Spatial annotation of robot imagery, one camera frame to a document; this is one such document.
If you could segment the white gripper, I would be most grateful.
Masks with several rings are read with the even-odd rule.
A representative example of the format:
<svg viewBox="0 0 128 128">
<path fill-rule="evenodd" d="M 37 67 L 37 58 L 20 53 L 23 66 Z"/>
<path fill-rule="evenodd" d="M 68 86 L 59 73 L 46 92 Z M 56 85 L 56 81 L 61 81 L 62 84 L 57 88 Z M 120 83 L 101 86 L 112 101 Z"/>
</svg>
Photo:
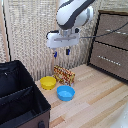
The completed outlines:
<svg viewBox="0 0 128 128">
<path fill-rule="evenodd" d="M 79 43 L 79 32 L 65 31 L 61 33 L 59 30 L 50 31 L 47 33 L 47 47 L 50 49 L 56 49 L 59 47 L 73 46 Z M 70 55 L 71 49 L 66 49 L 66 55 Z M 54 58 L 57 58 L 58 52 L 54 50 Z"/>
</svg>

